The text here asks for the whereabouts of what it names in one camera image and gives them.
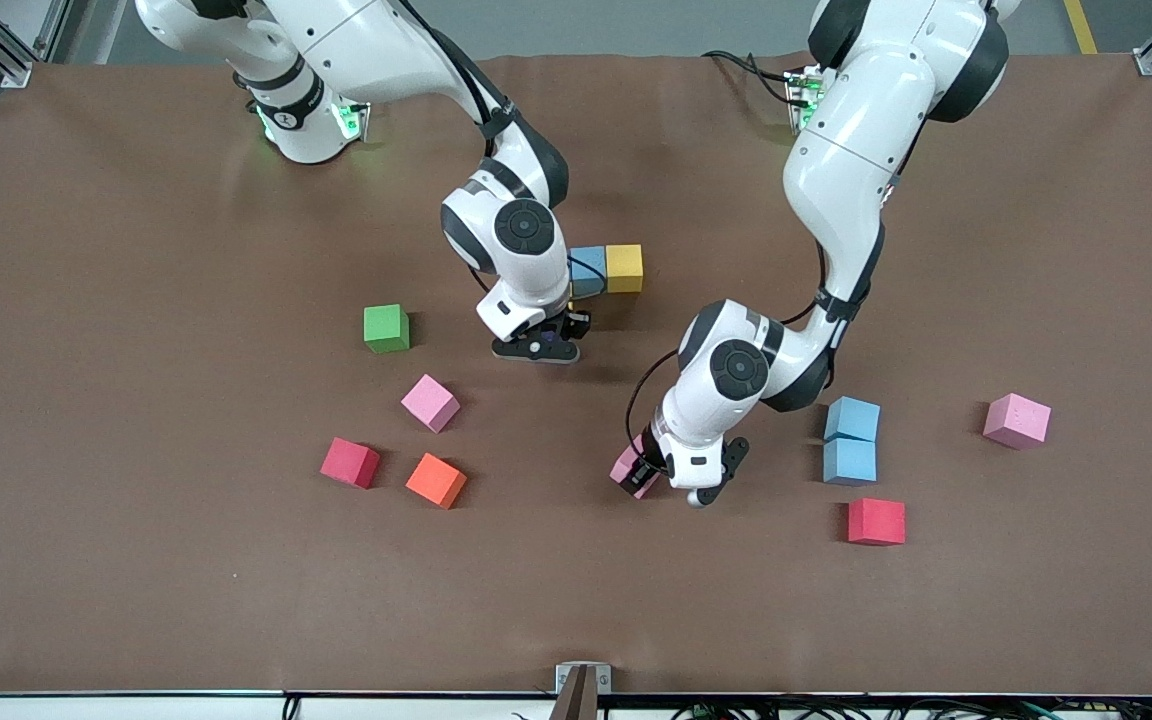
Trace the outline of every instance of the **cube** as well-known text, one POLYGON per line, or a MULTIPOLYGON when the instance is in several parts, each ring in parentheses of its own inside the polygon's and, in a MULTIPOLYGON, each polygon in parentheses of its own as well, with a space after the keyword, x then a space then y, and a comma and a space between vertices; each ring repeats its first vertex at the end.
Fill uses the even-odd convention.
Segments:
POLYGON ((646 479, 637 482, 631 480, 626 484, 626 480, 630 478, 630 470, 634 469, 634 461, 639 458, 641 452, 643 452, 643 435, 634 438, 634 442, 626 446, 626 452, 622 452, 621 456, 616 458, 616 464, 612 465, 611 475, 612 479, 616 480, 619 486, 626 488, 626 492, 638 498, 639 500, 643 500, 643 497, 646 495, 650 488, 652 488, 652 484, 655 483, 655 479, 660 477, 660 475, 651 473, 646 477, 646 479))
POLYGON ((905 541, 905 503, 863 497, 847 503, 847 541, 902 544, 905 541))
POLYGON ((319 473, 351 486, 370 488, 378 465, 380 465, 379 452, 349 442, 347 439, 333 438, 328 456, 323 461, 319 473))
POLYGON ((983 434, 1015 450, 1030 450, 1046 442, 1051 416, 1051 407, 1013 392, 991 402, 983 434))
POLYGON ((607 245, 607 291, 643 291, 642 245, 607 245))
POLYGON ((366 306, 362 311, 362 342, 378 354, 411 348, 411 323, 402 306, 366 306))
POLYGON ((456 415, 461 403, 434 378, 422 376, 416 387, 407 392, 407 396, 403 397, 403 407, 411 415, 416 415, 417 420, 425 423, 426 429, 438 433, 447 427, 447 420, 456 415))
POLYGON ((873 442, 878 439, 879 407, 856 397, 839 397, 829 406, 824 420, 824 439, 851 438, 873 442))
POLYGON ((836 486, 878 483, 876 446, 863 439, 839 438, 824 446, 824 482, 836 486))
POLYGON ((452 509, 452 503, 456 502, 456 495, 460 495, 464 486, 465 473, 427 452, 420 457, 412 477, 407 479, 407 488, 442 507, 444 510, 452 509))
POLYGON ((570 247, 567 253, 573 259, 573 297, 593 297, 600 291, 607 291, 607 281, 605 281, 607 278, 607 249, 604 249, 602 245, 570 247), (581 265, 582 263, 589 265, 589 268, 581 265))

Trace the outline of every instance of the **white robotic arm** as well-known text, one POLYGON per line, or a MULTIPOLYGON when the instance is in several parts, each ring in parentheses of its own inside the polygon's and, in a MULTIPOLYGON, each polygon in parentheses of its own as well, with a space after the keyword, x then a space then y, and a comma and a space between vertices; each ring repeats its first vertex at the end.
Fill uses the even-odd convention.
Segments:
POLYGON ((756 402, 785 414, 812 404, 826 387, 882 251, 882 200, 919 129, 929 119, 965 118, 1002 77, 1007 40, 988 5, 817 6, 809 45, 836 73, 791 147, 782 180, 826 264, 823 286, 801 331, 732 300, 700 310, 679 348, 679 381, 657 408, 622 483, 628 492, 664 471, 673 487, 691 491, 694 506, 713 502, 748 448, 737 438, 741 450, 732 454, 723 433, 756 402))
POLYGON ((570 271, 553 209, 567 164, 447 36, 407 0, 136 0, 146 28, 188 53, 220 55, 252 92, 288 159, 320 162, 358 136, 358 105, 416 94, 456 101, 486 138, 483 161, 444 200, 444 236, 476 272, 498 274, 477 313, 493 351, 573 363, 589 316, 568 310, 570 271))

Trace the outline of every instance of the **black circular joint cover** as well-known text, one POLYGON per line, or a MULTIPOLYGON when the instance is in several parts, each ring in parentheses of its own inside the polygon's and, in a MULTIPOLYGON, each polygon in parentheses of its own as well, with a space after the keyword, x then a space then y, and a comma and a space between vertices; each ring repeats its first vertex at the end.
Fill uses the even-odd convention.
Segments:
POLYGON ((744 340, 718 343, 708 356, 708 373, 714 388, 728 400, 745 400, 767 386, 767 359, 744 340))
POLYGON ((554 245, 554 217, 538 200, 509 200, 497 213, 495 233, 513 252, 540 255, 554 245))

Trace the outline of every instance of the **brown table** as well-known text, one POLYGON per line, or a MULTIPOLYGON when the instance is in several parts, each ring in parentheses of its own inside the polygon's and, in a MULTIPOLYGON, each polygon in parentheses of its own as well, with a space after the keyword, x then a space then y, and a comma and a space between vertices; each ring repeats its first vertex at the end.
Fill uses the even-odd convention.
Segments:
MULTIPOLYGON (((768 67, 781 67, 770 61, 768 67)), ((755 411, 717 506, 607 479, 626 396, 691 314, 790 314, 814 251, 785 109, 708 60, 486 65, 573 166, 573 245, 643 243, 573 367, 488 354, 438 204, 479 136, 442 97, 296 167, 228 70, 40 67, 0 101, 0 689, 1152 694, 1152 79, 1016 58, 932 126, 835 388, 882 404, 909 543, 841 541, 823 406, 755 411), (410 353, 363 306, 402 302, 410 353), (431 373, 442 434, 397 404, 431 373), (1017 391, 1049 442, 979 438, 1017 391), (317 475, 334 435, 378 487, 317 475), (424 452, 456 509, 403 488, 424 452)), ((672 382, 649 384, 641 423, 672 382)))

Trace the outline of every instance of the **floor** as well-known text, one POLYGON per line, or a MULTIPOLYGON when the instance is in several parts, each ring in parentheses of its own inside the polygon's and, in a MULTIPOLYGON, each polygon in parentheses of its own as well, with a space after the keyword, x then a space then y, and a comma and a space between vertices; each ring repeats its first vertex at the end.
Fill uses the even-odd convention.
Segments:
MULTIPOLYGON (((1007 20, 1015 54, 1078 53, 1067 3, 1026 0, 1007 20)), ((1152 33, 1152 0, 1083 0, 1102 53, 1130 51, 1152 33)), ((814 0, 749 0, 733 14, 725 0, 419 0, 434 26, 448 28, 475 58, 539 54, 699 55, 707 50, 775 55, 805 48, 814 0), (508 26, 509 32, 500 31, 508 26)), ((136 17, 131 0, 91 0, 78 14, 65 58, 78 63, 212 63, 162 46, 136 17)))

